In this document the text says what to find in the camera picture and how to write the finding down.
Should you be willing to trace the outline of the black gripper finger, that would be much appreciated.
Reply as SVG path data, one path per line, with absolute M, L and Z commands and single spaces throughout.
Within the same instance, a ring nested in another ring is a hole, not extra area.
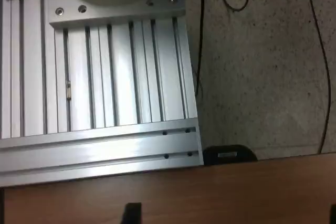
M 125 205 L 122 224 L 142 224 L 142 204 L 130 202 Z

